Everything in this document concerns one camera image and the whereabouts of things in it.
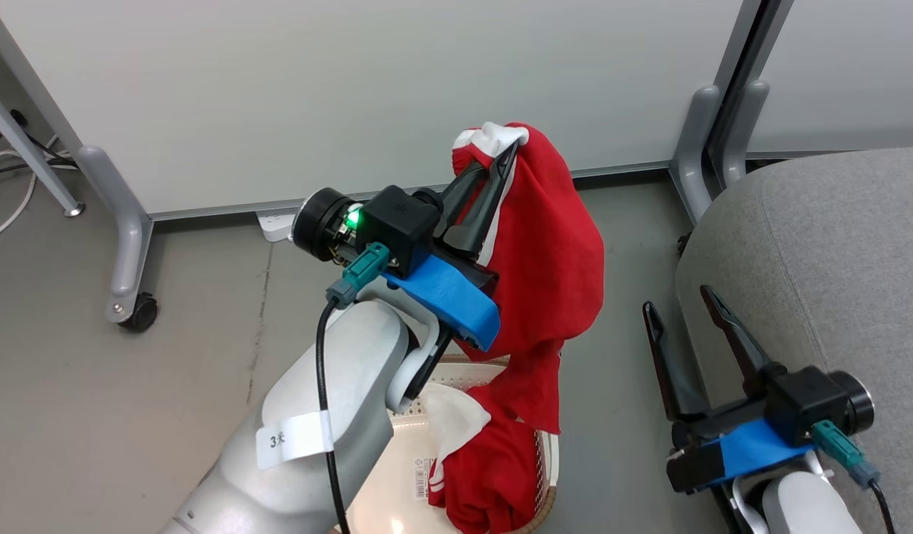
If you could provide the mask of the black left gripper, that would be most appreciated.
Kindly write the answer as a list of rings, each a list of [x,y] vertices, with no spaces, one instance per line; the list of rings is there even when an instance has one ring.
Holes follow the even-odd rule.
[[[379,243],[389,249],[388,273],[398,278],[411,277],[437,257],[481,291],[494,291],[498,275],[479,265],[478,258],[507,190],[518,145],[511,143],[490,166],[471,162],[442,192],[386,187],[360,203],[324,187],[301,206],[292,240],[318,260],[344,266],[369,244]]]

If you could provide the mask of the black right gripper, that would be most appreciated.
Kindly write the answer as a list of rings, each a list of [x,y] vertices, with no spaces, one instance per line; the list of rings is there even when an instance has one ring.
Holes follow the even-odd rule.
[[[693,375],[670,350],[669,335],[652,301],[642,305],[650,354],[665,416],[686,429],[689,441],[668,458],[677,492],[691,494],[737,477],[778,469],[808,452],[835,460],[863,489],[876,467],[851,440],[874,423],[874,402],[850,373],[798,371],[767,378],[774,362],[710,285],[699,288],[743,376],[747,399],[711,410]]]

